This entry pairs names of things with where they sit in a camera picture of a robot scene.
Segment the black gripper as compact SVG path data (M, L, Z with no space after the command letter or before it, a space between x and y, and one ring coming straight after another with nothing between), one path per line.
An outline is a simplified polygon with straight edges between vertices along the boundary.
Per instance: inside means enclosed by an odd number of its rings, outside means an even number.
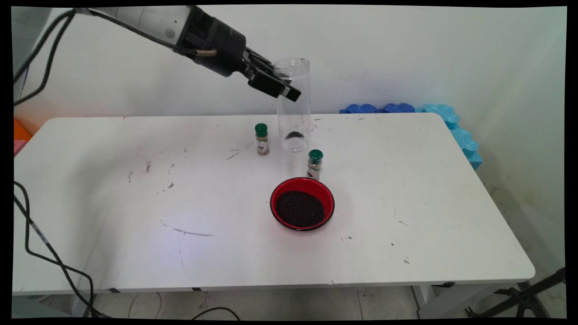
M246 47L243 34L198 6L178 6L176 13L175 53L224 77L239 72L249 86L273 98L299 99L302 92L292 79L275 74L272 62Z

